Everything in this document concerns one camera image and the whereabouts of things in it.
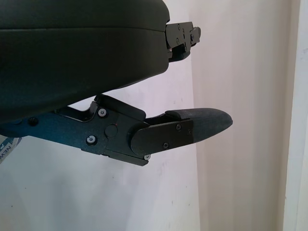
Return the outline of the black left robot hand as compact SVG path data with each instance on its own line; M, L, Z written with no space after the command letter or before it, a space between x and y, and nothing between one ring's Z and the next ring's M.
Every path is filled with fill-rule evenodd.
M218 109L148 118L106 95L165 72L200 37L192 22L170 23L161 0L3 0L0 133L139 166L221 133L233 120Z

